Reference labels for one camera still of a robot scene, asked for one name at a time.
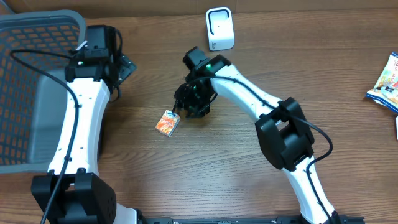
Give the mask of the orange white tissue pack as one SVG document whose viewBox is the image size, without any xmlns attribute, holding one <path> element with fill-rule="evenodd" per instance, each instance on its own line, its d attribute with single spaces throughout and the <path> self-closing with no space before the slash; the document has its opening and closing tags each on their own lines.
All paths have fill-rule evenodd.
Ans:
<svg viewBox="0 0 398 224">
<path fill-rule="evenodd" d="M 179 122 L 180 116 L 177 113 L 174 113 L 170 110 L 165 110 L 164 114 L 156 124 L 155 129 L 160 133 L 171 137 Z"/>
</svg>

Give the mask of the yellow snack bag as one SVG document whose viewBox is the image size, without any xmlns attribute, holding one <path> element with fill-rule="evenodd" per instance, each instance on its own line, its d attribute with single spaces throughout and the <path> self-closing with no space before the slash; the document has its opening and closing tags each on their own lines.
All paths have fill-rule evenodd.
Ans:
<svg viewBox="0 0 398 224">
<path fill-rule="evenodd" d="M 366 92 L 374 100 L 397 113 L 397 53 L 392 52 L 376 84 Z"/>
</svg>

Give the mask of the white tube gold cap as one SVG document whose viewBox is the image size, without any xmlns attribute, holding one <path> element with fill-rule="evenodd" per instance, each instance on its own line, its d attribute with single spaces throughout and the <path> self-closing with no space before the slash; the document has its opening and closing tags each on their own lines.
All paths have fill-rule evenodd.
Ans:
<svg viewBox="0 0 398 224">
<path fill-rule="evenodd" d="M 398 140 L 398 116 L 396 116 L 396 139 Z"/>
</svg>

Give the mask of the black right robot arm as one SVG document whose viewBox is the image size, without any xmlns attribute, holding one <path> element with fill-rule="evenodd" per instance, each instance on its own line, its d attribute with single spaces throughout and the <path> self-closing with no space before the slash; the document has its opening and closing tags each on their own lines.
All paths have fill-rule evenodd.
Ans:
<svg viewBox="0 0 398 224">
<path fill-rule="evenodd" d="M 327 142 L 331 139 L 307 121 L 298 101 L 281 100 L 261 90 L 222 55 L 208 58 L 194 47 L 185 54 L 183 62 L 190 72 L 174 94 L 173 110 L 184 110 L 187 118 L 202 118 L 216 97 L 229 99 L 253 120 L 261 152 L 271 165 L 286 174 L 302 218 L 307 223 L 339 223 L 338 213 L 328 201 L 315 169 L 315 164 L 332 150 L 315 157 L 312 132 L 319 132 Z"/>
</svg>

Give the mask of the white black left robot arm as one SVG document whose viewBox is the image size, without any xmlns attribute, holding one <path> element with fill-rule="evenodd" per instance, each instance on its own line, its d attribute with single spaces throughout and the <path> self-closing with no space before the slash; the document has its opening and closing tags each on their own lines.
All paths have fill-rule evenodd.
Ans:
<svg viewBox="0 0 398 224">
<path fill-rule="evenodd" d="M 111 94 L 135 70 L 122 53 L 116 28 L 89 26 L 65 67 L 67 107 L 55 155 L 31 191 L 50 223 L 139 223 L 139 213 L 117 202 L 99 177 L 101 127 Z"/>
</svg>

